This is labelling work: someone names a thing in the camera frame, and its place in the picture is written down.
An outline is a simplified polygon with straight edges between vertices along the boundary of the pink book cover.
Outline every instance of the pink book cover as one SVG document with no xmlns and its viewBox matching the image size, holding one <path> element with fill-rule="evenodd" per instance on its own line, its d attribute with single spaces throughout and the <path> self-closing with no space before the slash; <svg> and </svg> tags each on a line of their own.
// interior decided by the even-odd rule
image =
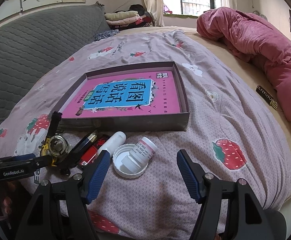
<svg viewBox="0 0 291 240">
<path fill-rule="evenodd" d="M 172 71 L 88 79 L 66 104 L 62 118 L 180 113 Z"/>
</svg>

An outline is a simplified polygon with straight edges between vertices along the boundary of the pink comforter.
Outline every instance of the pink comforter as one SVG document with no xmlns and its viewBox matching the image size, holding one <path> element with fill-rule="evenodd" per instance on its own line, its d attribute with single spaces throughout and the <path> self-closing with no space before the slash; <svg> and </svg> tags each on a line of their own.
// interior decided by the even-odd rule
<svg viewBox="0 0 291 240">
<path fill-rule="evenodd" d="M 205 38 L 221 39 L 235 56 L 262 68 L 291 121 L 291 41 L 286 36 L 257 15 L 227 7 L 202 14 L 197 31 Z"/>
</svg>

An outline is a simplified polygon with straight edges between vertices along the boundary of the lighter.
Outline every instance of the lighter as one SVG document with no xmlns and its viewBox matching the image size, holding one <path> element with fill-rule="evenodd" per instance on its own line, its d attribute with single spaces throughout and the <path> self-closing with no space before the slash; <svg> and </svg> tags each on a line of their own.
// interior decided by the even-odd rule
<svg viewBox="0 0 291 240">
<path fill-rule="evenodd" d="M 98 156 L 97 151 L 109 139 L 108 135 L 102 135 L 80 158 L 78 167 L 83 168 Z"/>
<path fill-rule="evenodd" d="M 76 144 L 76 146 L 73 147 L 73 149 L 69 152 L 67 157 L 65 157 L 65 159 L 60 163 L 56 164 L 57 167 L 60 169 L 60 173 L 70 175 L 69 169 L 77 165 L 81 156 L 93 145 L 97 137 L 98 137 L 97 130 L 83 137 Z"/>
</svg>

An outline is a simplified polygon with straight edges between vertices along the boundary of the fingernail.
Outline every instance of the fingernail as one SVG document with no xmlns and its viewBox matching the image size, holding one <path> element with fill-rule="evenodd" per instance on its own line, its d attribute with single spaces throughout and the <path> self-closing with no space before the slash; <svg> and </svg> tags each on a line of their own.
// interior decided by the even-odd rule
<svg viewBox="0 0 291 240">
<path fill-rule="evenodd" d="M 11 198 L 6 197 L 6 198 L 4 199 L 4 205 L 5 205 L 6 207 L 10 206 L 11 203 L 12 203 Z"/>
<path fill-rule="evenodd" d="M 6 212 L 7 215 L 10 215 L 12 212 L 12 209 L 10 207 L 5 207 L 4 211 Z"/>
</svg>

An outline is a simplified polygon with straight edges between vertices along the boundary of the bottle label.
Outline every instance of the bottle label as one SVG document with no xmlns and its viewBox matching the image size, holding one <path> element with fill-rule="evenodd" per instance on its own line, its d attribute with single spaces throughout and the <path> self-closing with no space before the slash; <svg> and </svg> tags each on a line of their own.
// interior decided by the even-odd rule
<svg viewBox="0 0 291 240">
<path fill-rule="evenodd" d="M 148 162 L 154 155 L 153 149 L 147 145 L 143 140 L 139 141 L 134 148 L 134 152 L 139 155 L 139 158 Z"/>
</svg>

